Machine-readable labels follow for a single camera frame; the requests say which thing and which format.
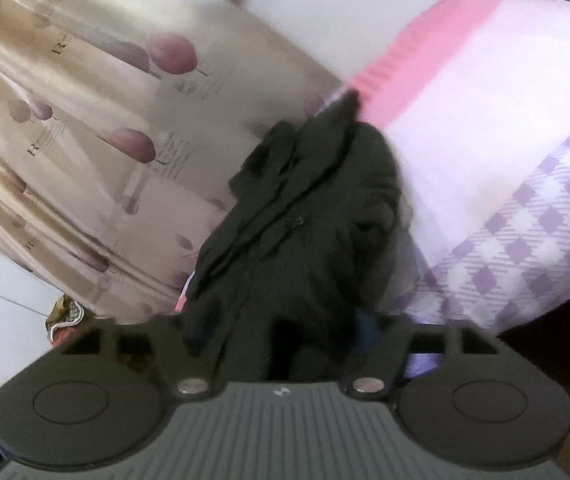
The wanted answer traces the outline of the black puffer jacket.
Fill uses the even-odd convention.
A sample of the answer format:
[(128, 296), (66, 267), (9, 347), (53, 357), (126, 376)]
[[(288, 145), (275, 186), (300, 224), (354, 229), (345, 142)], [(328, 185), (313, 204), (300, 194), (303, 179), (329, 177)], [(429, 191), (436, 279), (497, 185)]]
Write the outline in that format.
[(316, 382), (355, 354), (393, 268), (399, 169), (350, 91), (280, 122), (230, 179), (236, 203), (202, 245), (183, 337), (218, 385)]

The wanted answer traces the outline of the pink purple checked bedsheet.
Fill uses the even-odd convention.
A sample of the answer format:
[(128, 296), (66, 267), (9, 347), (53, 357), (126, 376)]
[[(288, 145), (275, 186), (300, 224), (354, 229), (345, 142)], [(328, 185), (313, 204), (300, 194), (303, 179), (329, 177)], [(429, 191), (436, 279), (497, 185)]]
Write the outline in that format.
[(441, 0), (350, 91), (403, 191), (375, 313), (498, 332), (570, 298), (569, 1)]

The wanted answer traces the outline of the colourful snack bag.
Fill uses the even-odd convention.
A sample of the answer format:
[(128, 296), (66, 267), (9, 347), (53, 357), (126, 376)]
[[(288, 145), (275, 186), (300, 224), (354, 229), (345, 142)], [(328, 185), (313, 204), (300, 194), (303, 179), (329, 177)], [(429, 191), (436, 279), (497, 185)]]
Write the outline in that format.
[(68, 337), (91, 321), (91, 312), (68, 295), (58, 298), (45, 320), (47, 339), (52, 347), (62, 344)]

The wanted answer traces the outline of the beige leaf print curtain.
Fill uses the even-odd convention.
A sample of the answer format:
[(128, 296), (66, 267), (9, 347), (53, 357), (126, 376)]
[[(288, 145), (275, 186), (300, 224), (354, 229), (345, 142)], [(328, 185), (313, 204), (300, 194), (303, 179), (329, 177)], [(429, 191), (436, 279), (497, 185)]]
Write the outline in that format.
[(0, 251), (100, 314), (169, 312), (230, 178), (338, 84), (230, 0), (0, 0)]

